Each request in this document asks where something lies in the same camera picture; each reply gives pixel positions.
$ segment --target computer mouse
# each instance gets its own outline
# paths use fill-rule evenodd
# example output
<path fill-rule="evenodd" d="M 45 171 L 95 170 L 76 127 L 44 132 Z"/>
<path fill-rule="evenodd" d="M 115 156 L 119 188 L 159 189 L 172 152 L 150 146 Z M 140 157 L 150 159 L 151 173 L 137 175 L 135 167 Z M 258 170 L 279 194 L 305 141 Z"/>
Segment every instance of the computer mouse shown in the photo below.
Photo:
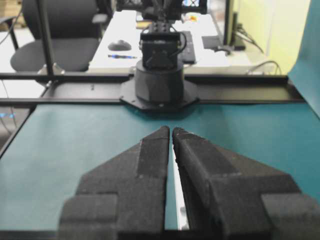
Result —
<path fill-rule="evenodd" d="M 124 40 L 118 40 L 110 43 L 108 49 L 111 51 L 129 51 L 132 48 L 128 42 Z"/>

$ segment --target black cylindrical base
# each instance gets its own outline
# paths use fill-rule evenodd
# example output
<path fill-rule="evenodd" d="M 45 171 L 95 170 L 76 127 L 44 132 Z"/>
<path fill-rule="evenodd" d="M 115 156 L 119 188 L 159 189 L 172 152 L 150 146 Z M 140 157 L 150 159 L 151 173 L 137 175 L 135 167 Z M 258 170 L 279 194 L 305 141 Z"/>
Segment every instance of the black cylindrical base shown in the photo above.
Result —
<path fill-rule="evenodd" d="M 149 70 L 142 61 L 136 65 L 135 94 L 156 104 L 174 104 L 184 97 L 184 66 L 182 62 L 171 70 Z"/>

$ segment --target black mounting plate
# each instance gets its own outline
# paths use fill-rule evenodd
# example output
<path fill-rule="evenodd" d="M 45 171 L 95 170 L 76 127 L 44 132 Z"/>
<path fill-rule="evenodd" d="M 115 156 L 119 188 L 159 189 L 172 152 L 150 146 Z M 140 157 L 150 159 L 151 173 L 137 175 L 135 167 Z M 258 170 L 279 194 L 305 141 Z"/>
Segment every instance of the black mounting plate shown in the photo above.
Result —
<path fill-rule="evenodd" d="M 192 103 L 198 101 L 198 87 L 197 85 L 184 80 L 184 94 L 183 100 L 177 104 L 158 104 L 147 102 L 136 95 L 135 79 L 123 82 L 121 84 L 120 100 L 128 103 L 142 111 L 152 112 L 176 112 Z"/>

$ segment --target black keyboard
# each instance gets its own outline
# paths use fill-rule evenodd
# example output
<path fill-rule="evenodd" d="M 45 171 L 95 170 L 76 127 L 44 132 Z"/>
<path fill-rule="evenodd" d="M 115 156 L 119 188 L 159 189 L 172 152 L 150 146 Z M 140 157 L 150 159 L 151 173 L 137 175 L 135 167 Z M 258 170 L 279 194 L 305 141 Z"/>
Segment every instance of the black keyboard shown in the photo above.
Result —
<path fill-rule="evenodd" d="M 183 31 L 186 36 L 186 47 L 180 53 L 180 58 L 184 64 L 195 64 L 196 63 L 196 53 L 194 48 L 194 41 L 190 31 Z M 185 38 L 181 34 L 181 42 L 184 44 Z"/>

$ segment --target office chair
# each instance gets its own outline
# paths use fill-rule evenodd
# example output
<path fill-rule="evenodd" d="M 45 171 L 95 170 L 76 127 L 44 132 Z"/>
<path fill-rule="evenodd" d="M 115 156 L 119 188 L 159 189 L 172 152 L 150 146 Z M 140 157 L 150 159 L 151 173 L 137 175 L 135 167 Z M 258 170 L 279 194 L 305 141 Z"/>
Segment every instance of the office chair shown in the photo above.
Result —
<path fill-rule="evenodd" d="M 108 16 L 97 14 L 95 0 L 47 0 L 53 59 L 69 72 L 88 70 L 102 36 L 101 26 Z M 18 72 L 41 70 L 45 57 L 38 26 L 35 0 L 24 0 L 22 12 L 34 42 L 16 50 L 11 66 Z"/>

